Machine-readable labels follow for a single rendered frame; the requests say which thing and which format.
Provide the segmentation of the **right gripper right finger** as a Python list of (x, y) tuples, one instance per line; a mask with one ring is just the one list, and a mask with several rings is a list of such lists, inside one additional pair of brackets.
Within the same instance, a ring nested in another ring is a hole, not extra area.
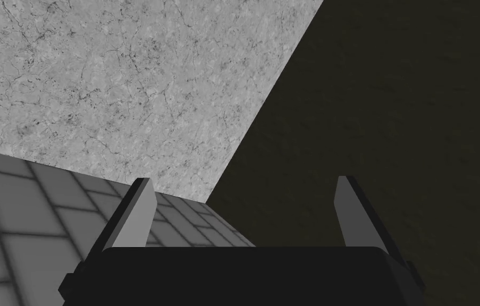
[(346, 246), (382, 249), (392, 258), (402, 255), (388, 229), (353, 176), (339, 176), (334, 208)]

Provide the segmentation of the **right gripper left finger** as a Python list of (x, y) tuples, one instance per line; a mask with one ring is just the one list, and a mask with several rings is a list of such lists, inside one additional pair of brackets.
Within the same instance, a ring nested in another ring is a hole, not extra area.
[(150, 178), (137, 178), (91, 247), (91, 256), (108, 248), (144, 248), (157, 207)]

